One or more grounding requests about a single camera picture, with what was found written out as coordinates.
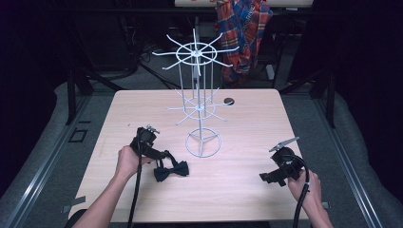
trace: black bow tie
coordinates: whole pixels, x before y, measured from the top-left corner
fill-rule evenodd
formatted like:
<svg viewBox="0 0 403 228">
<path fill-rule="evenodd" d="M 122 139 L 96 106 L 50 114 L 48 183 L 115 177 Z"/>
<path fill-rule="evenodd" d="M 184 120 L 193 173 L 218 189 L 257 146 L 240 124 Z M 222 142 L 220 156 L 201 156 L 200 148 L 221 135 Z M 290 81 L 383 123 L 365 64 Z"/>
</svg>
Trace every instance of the black bow tie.
<svg viewBox="0 0 403 228">
<path fill-rule="evenodd" d="M 154 176 L 158 182 L 165 180 L 171 173 L 175 173 L 175 174 L 178 174 L 181 176 L 189 175 L 189 167 L 187 166 L 186 161 L 181 161 L 181 162 L 177 163 L 175 158 L 170 153 L 168 153 L 167 157 L 169 159 L 171 159 L 174 167 L 173 168 L 164 168 L 162 159 L 160 159 L 160 166 L 158 166 L 158 161 L 157 161 L 157 168 L 154 169 Z"/>
</svg>

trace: hanging shirt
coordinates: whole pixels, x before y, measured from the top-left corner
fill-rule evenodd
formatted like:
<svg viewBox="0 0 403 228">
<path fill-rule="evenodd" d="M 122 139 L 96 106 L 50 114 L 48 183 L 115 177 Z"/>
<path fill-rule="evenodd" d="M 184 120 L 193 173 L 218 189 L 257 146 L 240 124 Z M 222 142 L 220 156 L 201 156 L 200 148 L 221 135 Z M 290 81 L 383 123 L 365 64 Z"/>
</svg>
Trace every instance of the hanging shirt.
<svg viewBox="0 0 403 228">
<path fill-rule="evenodd" d="M 223 62 L 232 67 L 222 68 L 222 83 L 232 87 L 245 82 L 250 66 L 256 64 L 261 37 L 273 12 L 265 0 L 218 0 L 217 15 L 222 49 L 240 47 L 223 54 Z"/>
</svg>

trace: rotating display stand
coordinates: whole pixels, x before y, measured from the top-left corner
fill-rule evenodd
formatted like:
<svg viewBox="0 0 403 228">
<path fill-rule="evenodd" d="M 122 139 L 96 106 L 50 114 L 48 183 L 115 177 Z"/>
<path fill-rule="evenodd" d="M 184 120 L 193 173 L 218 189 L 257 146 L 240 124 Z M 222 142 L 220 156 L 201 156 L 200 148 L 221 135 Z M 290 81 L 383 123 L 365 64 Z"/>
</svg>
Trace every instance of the rotating display stand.
<svg viewBox="0 0 403 228">
<path fill-rule="evenodd" d="M 199 122 L 199 127 L 191 131 L 186 139 L 185 145 L 187 151 L 189 151 L 192 155 L 200 158 L 206 158 L 213 156 L 216 154 L 221 147 L 221 138 L 220 135 L 211 128 L 205 127 L 203 125 L 203 120 L 216 117 L 223 121 L 224 118 L 215 114 L 216 107 L 222 105 L 232 105 L 234 102 L 224 102 L 220 104 L 214 103 L 214 95 L 219 91 L 219 89 L 213 88 L 213 66 L 214 64 L 219 64 L 224 67 L 231 67 L 232 65 L 226 65 L 216 60 L 218 53 L 220 52 L 229 52 L 235 51 L 238 49 L 227 49 L 227 50 L 216 50 L 213 47 L 213 44 L 217 42 L 222 34 L 217 37 L 214 41 L 209 44 L 202 43 L 199 41 L 198 33 L 193 29 L 193 43 L 188 43 L 185 45 L 180 44 L 175 41 L 169 35 L 166 35 L 167 38 L 173 43 L 177 44 L 179 48 L 175 52 L 166 52 L 166 53 L 155 53 L 154 55 L 162 56 L 162 55 L 175 55 L 177 58 L 177 62 L 171 66 L 163 67 L 163 69 L 170 69 L 174 66 L 179 67 L 179 74 L 181 79 L 181 91 L 178 91 L 178 94 L 182 97 L 182 107 L 169 107 L 168 109 L 179 109 L 184 113 L 184 118 L 179 121 L 177 124 L 181 124 L 186 119 L 193 119 Z M 182 79 L 182 64 L 188 65 L 191 68 L 191 76 L 192 76 L 192 92 L 190 97 L 184 96 L 183 91 L 183 79 Z M 210 66 L 210 88 L 206 87 L 206 77 L 207 77 L 207 66 Z M 203 77 L 203 89 L 201 89 L 201 79 Z M 206 143 L 214 143 L 215 149 L 210 151 L 205 151 L 204 146 Z"/>
</svg>

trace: wooden table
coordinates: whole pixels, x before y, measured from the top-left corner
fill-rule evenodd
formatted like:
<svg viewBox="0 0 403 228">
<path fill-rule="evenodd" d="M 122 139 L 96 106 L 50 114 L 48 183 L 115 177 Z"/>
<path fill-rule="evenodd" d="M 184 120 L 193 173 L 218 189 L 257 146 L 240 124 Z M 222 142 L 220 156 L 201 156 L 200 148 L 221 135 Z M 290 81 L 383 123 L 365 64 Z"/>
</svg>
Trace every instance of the wooden table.
<svg viewBox="0 0 403 228">
<path fill-rule="evenodd" d="M 144 165 L 135 222 L 248 221 L 293 219 L 297 202 L 287 186 L 262 181 L 259 174 L 278 167 L 268 150 L 279 142 L 294 138 L 292 127 L 278 92 L 274 89 L 225 89 L 214 96 L 216 104 L 233 98 L 233 105 L 218 106 L 204 126 L 220 134 L 219 152 L 198 158 L 185 148 L 187 134 L 199 127 L 198 121 L 184 118 L 182 98 L 175 90 L 131 90 L 116 93 L 95 145 L 77 198 L 86 202 L 76 211 L 88 208 L 96 200 L 115 170 L 118 151 L 129 144 L 137 127 L 151 124 L 157 134 L 153 148 L 169 150 L 178 162 L 187 161 L 190 175 L 170 175 L 157 182 L 156 163 Z M 297 155 L 296 142 L 289 144 Z M 172 167 L 169 159 L 165 167 Z M 112 222 L 126 222 L 136 177 L 127 184 L 116 207 Z M 301 219 L 307 219 L 302 211 Z"/>
<path fill-rule="evenodd" d="M 268 0 L 272 8 L 310 8 L 313 0 Z M 215 7 L 216 1 L 175 0 L 176 7 Z"/>
</svg>

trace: background desk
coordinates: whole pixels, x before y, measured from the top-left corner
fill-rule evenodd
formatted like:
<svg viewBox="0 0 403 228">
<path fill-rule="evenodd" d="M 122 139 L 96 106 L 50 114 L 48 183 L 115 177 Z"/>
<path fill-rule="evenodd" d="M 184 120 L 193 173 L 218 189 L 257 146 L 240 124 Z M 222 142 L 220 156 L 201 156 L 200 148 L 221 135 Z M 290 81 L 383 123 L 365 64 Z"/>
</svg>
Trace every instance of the background desk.
<svg viewBox="0 0 403 228">
<path fill-rule="evenodd" d="M 310 8 L 313 0 L 269 0 L 272 8 Z M 176 7 L 215 7 L 216 1 L 210 0 L 175 0 Z"/>
<path fill-rule="evenodd" d="M 267 184 L 259 176 L 278 168 L 270 159 L 269 148 L 295 137 L 278 92 L 220 90 L 215 101 L 220 103 L 226 97 L 233 98 L 235 104 L 218 107 L 216 114 L 227 121 L 215 117 L 204 121 L 205 127 L 220 134 L 221 149 L 201 159 L 184 145 L 198 122 L 188 119 L 176 125 L 184 117 L 182 110 L 166 109 L 182 106 L 176 91 L 117 92 L 77 193 L 77 198 L 86 196 L 86 202 L 73 206 L 70 215 L 96 200 L 114 174 L 118 150 L 132 141 L 137 127 L 151 124 L 161 131 L 153 147 L 169 150 L 178 162 L 187 161 L 190 175 L 171 175 L 157 182 L 155 162 L 144 165 L 135 222 L 293 219 L 297 202 L 288 187 Z M 300 155 L 295 142 L 289 146 Z M 164 160 L 164 165 L 172 167 L 170 160 Z M 112 221 L 128 220 L 135 180 L 133 177 L 127 184 Z M 307 219 L 303 212 L 300 217 Z"/>
</svg>

